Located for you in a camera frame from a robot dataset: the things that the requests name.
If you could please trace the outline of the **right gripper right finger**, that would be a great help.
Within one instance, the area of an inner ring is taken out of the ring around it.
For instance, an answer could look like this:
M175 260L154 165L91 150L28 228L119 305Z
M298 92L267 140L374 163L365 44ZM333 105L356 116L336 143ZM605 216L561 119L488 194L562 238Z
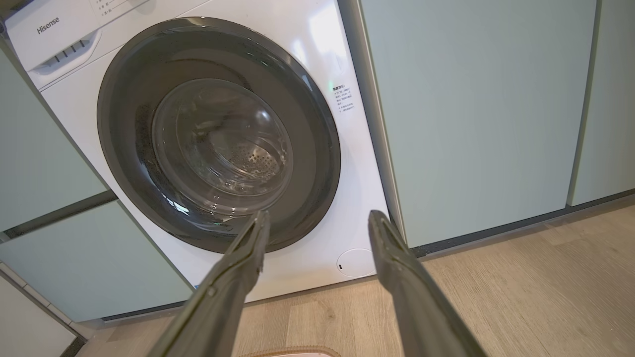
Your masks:
M370 212L368 232L379 282L392 296L404 355L484 357L485 350L384 212Z

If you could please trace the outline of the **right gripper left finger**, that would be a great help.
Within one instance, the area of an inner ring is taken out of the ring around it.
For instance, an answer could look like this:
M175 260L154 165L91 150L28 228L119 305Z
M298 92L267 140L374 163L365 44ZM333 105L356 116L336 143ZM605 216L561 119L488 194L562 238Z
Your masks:
M159 337L150 357L231 356L247 294L263 270L269 232L268 212L254 213Z

